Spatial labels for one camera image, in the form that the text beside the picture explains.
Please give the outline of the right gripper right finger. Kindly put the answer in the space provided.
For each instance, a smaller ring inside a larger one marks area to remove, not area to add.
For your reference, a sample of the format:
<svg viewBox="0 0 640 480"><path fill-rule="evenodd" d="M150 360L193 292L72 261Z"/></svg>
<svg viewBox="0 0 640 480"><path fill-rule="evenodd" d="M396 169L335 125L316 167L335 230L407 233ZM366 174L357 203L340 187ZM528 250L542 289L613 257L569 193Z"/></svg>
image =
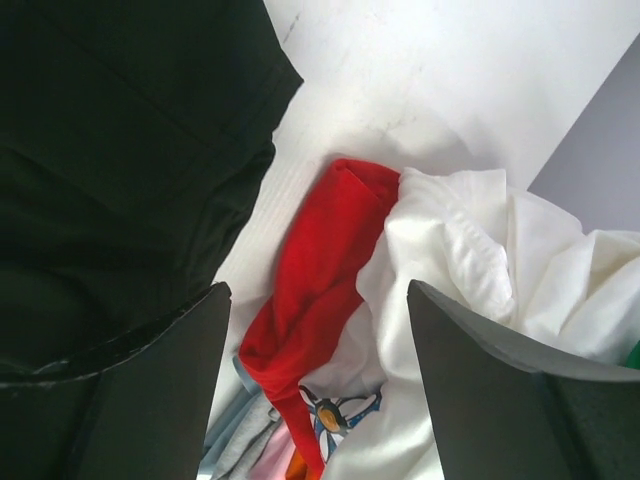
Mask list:
<svg viewBox="0 0 640 480"><path fill-rule="evenodd" d="M448 479L635 479L639 373L544 345L414 280L407 303Z"/></svg>

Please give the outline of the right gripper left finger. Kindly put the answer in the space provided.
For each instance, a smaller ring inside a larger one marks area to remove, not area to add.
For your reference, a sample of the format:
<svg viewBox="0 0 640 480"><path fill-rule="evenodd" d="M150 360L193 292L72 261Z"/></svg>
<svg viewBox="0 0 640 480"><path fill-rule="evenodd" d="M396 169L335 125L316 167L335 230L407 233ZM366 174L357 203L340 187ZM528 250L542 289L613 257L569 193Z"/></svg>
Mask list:
<svg viewBox="0 0 640 480"><path fill-rule="evenodd" d="M196 478L230 307L215 283L90 350L2 373L2 478Z"/></svg>

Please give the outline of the black printed t-shirt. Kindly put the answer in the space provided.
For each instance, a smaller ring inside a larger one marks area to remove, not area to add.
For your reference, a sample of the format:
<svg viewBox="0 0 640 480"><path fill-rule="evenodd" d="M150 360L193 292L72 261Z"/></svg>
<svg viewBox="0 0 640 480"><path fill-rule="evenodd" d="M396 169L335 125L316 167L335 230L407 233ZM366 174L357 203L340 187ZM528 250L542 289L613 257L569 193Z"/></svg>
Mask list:
<svg viewBox="0 0 640 480"><path fill-rule="evenodd" d="M1 368L207 288L301 77L260 1L1 5Z"/></svg>

